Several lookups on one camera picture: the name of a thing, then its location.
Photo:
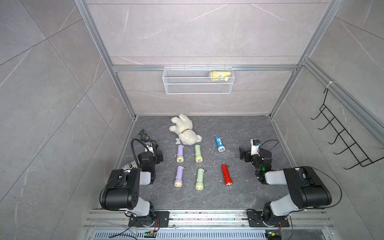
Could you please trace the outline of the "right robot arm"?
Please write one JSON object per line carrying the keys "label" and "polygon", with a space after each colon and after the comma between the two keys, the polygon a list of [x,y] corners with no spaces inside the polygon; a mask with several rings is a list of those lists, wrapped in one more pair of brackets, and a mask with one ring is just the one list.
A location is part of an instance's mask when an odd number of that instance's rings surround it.
{"label": "right robot arm", "polygon": [[240,159],[252,163],[255,175],[263,185],[285,185],[289,193],[284,197],[267,202],[261,212],[261,220],[267,227],[282,225],[291,213],[307,209],[325,209],[337,206],[342,198],[332,204],[332,195],[317,175],[322,171],[309,167],[285,168],[272,170],[272,153],[263,148],[247,151],[239,148]]}

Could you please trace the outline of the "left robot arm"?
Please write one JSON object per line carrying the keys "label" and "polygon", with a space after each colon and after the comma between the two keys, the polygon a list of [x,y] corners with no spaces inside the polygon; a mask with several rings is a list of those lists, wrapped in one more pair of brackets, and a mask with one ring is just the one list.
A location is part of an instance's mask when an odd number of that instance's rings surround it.
{"label": "left robot arm", "polygon": [[101,190],[99,202],[104,210],[123,211],[132,218],[133,225],[160,228],[160,220],[156,216],[154,205],[139,196],[140,186],[151,185],[156,178],[156,164],[163,161],[162,152],[153,140],[131,140],[139,142],[145,151],[134,154],[135,167],[112,170],[109,180]]}

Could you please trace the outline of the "blue flashlight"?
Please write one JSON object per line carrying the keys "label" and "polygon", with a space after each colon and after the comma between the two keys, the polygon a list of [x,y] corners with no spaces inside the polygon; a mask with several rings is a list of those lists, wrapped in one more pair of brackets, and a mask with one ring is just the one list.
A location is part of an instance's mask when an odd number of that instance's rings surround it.
{"label": "blue flashlight", "polygon": [[217,147],[218,147],[218,152],[219,153],[224,152],[226,149],[225,149],[225,146],[223,144],[222,137],[215,136],[215,141],[216,141],[216,144],[217,144]]}

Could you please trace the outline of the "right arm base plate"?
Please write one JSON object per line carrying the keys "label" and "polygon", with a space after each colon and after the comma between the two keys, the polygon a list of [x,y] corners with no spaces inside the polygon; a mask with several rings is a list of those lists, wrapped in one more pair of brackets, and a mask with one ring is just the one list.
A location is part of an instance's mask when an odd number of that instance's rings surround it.
{"label": "right arm base plate", "polygon": [[273,215],[269,210],[257,211],[254,209],[246,210],[247,219],[250,227],[289,227],[290,223],[287,216],[277,217]]}

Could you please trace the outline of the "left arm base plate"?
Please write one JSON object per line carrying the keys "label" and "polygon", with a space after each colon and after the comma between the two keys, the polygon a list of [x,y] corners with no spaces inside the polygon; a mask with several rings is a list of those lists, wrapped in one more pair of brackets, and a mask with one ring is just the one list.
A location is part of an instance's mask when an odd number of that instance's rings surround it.
{"label": "left arm base plate", "polygon": [[150,212],[148,216],[145,217],[129,217],[129,227],[145,227],[150,228],[154,227],[157,224],[157,228],[167,228],[170,220],[169,211],[154,211]]}

